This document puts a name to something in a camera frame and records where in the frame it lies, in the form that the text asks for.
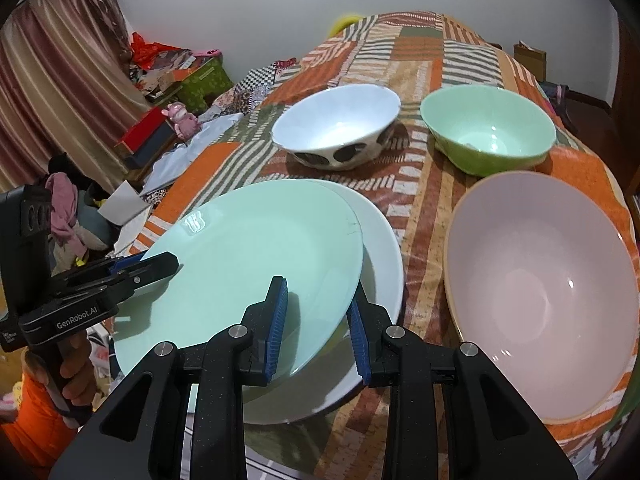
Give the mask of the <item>person left hand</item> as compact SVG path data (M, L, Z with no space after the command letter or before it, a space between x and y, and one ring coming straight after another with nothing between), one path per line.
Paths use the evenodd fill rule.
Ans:
M94 368L90 361L91 344L85 332L71 336L66 342L70 345L70 350L66 353L60 374L68 379L68 383L62 391L62 397L77 406L90 405L98 390ZM44 386L50 382L49 374L32 352L25 350L22 361L25 372L36 382Z

